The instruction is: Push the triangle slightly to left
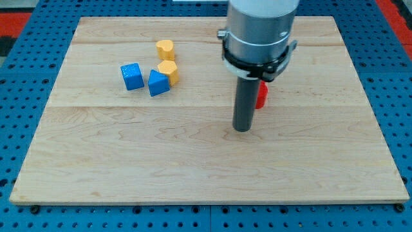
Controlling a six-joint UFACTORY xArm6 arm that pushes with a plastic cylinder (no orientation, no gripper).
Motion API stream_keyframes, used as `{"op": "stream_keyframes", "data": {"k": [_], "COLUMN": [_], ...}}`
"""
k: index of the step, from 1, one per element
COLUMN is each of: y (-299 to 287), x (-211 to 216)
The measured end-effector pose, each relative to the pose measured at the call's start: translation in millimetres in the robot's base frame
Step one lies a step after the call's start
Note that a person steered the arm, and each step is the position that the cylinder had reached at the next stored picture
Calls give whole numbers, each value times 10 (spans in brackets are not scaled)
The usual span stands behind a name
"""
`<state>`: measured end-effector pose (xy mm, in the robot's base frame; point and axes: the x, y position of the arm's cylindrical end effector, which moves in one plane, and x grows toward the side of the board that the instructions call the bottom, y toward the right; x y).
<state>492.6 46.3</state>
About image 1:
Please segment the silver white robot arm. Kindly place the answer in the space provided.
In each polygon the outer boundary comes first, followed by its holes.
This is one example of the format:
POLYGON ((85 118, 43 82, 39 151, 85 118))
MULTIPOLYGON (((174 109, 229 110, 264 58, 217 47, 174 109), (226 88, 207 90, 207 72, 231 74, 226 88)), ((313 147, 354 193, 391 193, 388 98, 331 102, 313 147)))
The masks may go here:
POLYGON ((230 0, 218 30, 222 59, 234 75, 272 82, 287 67, 297 41, 288 42, 299 0, 230 0))

